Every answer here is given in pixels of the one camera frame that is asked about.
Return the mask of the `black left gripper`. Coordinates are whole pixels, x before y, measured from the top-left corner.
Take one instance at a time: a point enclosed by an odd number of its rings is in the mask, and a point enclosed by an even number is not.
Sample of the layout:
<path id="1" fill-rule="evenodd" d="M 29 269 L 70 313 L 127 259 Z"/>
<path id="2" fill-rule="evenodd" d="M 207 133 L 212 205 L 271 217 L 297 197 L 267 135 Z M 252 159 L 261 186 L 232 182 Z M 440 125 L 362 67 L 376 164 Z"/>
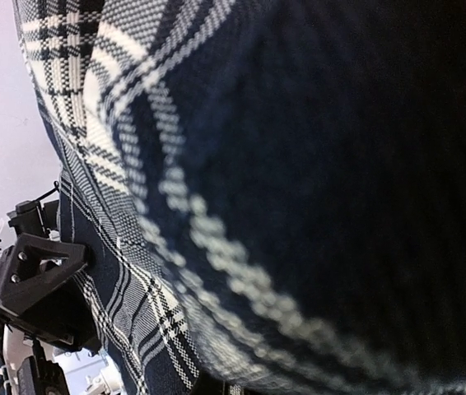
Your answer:
<path id="1" fill-rule="evenodd" d="M 7 213 L 19 237 L 0 259 L 0 320 L 61 350 L 96 353 L 101 344 L 93 313 L 74 281 L 90 251 L 49 239 L 58 231 L 59 200 L 44 200 L 58 192 L 54 181 L 47 193 Z"/>

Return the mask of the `black white plaid skirt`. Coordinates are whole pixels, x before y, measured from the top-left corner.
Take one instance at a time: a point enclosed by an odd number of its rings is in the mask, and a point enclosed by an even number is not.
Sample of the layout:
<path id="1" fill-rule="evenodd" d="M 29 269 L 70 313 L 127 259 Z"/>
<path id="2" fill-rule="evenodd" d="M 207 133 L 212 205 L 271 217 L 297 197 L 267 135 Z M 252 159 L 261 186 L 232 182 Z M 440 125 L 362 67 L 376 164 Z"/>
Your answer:
<path id="1" fill-rule="evenodd" d="M 466 1 L 13 12 L 127 393 L 466 394 Z"/>

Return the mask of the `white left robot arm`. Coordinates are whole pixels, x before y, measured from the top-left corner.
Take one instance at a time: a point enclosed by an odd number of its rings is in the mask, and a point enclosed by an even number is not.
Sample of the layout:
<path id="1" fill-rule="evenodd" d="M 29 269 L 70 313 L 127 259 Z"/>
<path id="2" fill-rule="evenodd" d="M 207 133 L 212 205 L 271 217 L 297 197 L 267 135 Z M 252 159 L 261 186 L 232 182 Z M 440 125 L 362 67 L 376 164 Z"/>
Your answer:
<path id="1" fill-rule="evenodd" d="M 74 279 L 90 251 L 58 238 L 57 200 L 21 202 L 0 219 L 0 393 L 67 394 L 54 351 L 99 353 L 93 314 Z"/>

